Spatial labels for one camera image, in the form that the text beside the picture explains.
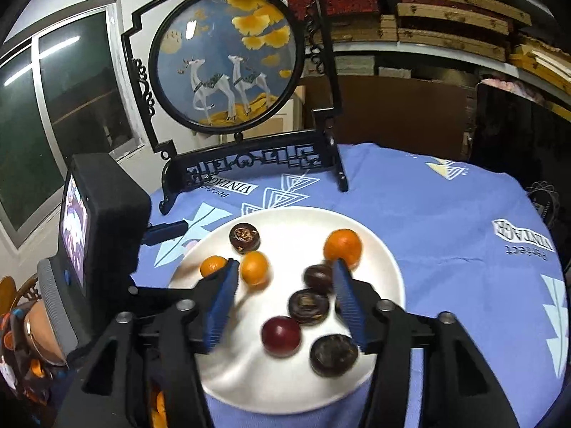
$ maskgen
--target white deer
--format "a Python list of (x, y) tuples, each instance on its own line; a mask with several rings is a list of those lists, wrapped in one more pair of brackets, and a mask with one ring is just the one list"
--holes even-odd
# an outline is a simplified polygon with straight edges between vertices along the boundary
[[(192, 107), (197, 111), (204, 111), (208, 123), (212, 124), (208, 110), (212, 109), (214, 105), (213, 104), (207, 105), (206, 99), (213, 93), (220, 90), (228, 98), (227, 120), (231, 120), (234, 117), (236, 117), (236, 105), (234, 104), (236, 101), (236, 97), (234, 95), (234, 92), (230, 88), (230, 83), (228, 82), (230, 77), (228, 77), (226, 74), (217, 73), (212, 77), (210, 77), (208, 80), (202, 82), (198, 78), (197, 72), (198, 68), (205, 63), (205, 60), (192, 58), (189, 61), (183, 59), (183, 62), (185, 63), (185, 68), (183, 70), (178, 70), (178, 73), (184, 74), (186, 69), (190, 67), (190, 85), (192, 86), (192, 91), (194, 92), (194, 98), (192, 99)], [(202, 107), (196, 105), (198, 101), (201, 102)]]
[(241, 56), (228, 55), (228, 59), (233, 62), (234, 69), (232, 72), (232, 83), (234, 88), (238, 90), (242, 103), (244, 104), (244, 112), (246, 115), (250, 113), (250, 106), (248, 97), (246, 96), (246, 90), (249, 90), (254, 85), (258, 85), (266, 93), (266, 108), (270, 106), (270, 95), (268, 84), (266, 82), (266, 74), (263, 72), (256, 72), (250, 70), (251, 73), (246, 77), (242, 77), (240, 72), (240, 63), (244, 60)]

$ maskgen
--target white wall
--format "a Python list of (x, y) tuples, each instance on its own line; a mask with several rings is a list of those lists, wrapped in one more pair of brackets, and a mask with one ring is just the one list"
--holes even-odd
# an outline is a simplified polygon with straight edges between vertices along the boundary
[[(80, 1), (84, 0), (31, 0), (8, 38), (39, 19)], [(151, 0), (120, 0), (123, 30), (132, 26), (131, 12), (149, 1)], [(181, 1), (183, 0), (171, 0), (143, 16), (143, 31), (132, 37), (131, 42), (133, 55), (141, 58), (145, 65), (148, 65), (148, 50), (159, 24)], [(155, 105), (155, 109), (153, 124), (159, 141), (173, 138), (178, 152), (191, 151), (218, 143), (217, 137), (206, 137), (201, 134), (194, 136), (189, 129), (170, 119), (159, 104)], [(149, 193), (160, 187), (163, 165), (164, 161), (159, 156), (153, 155), (148, 145), (121, 162), (121, 166)], [(11, 275), (16, 280), (16, 284), (21, 285), (35, 272), (35, 266), (40, 259), (55, 253), (58, 218), (57, 213), (52, 214), (18, 250), (14, 248), (4, 230), (0, 228), (0, 265), (2, 265), (0, 277)]]

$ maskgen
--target red grape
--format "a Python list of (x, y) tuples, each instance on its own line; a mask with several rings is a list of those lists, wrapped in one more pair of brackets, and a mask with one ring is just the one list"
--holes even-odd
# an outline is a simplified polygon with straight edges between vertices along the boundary
[(275, 357), (289, 357), (302, 342), (302, 331), (291, 317), (272, 317), (262, 327), (262, 344)]

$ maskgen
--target window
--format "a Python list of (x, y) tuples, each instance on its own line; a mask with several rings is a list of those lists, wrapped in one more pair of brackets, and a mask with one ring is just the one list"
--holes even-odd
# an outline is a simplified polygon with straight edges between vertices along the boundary
[(63, 10), (0, 52), (0, 221), (16, 247), (61, 202), (72, 155), (119, 158), (139, 144), (112, 53), (116, 12), (113, 3)]

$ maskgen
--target white plate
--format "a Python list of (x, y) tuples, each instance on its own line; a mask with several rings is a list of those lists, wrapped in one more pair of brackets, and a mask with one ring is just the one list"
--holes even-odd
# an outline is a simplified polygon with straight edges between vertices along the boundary
[(395, 258), (385, 244), (358, 222), (324, 209), (288, 207), (266, 209), (236, 218), (199, 241), (185, 256), (170, 287), (192, 288), (201, 279), (199, 266), (210, 255), (232, 257), (228, 235), (237, 223), (248, 222), (260, 232), (259, 250), (270, 263), (272, 280), (265, 290), (249, 293), (242, 280), (236, 292), (221, 342), (208, 356), (197, 356), (206, 393), (249, 412), (291, 414), (326, 406), (367, 380), (375, 356), (359, 355), (354, 367), (339, 378), (318, 377), (309, 365), (309, 350), (320, 336), (349, 335), (337, 319), (334, 299), (329, 316), (317, 326), (302, 326), (302, 346), (293, 357), (276, 359), (264, 352), (260, 329), (270, 317), (288, 315), (287, 303), (304, 288), (303, 271), (323, 259), (323, 244), (333, 230), (350, 228), (363, 241), (363, 255), (353, 272), (369, 282), (383, 298), (404, 308), (404, 284)]

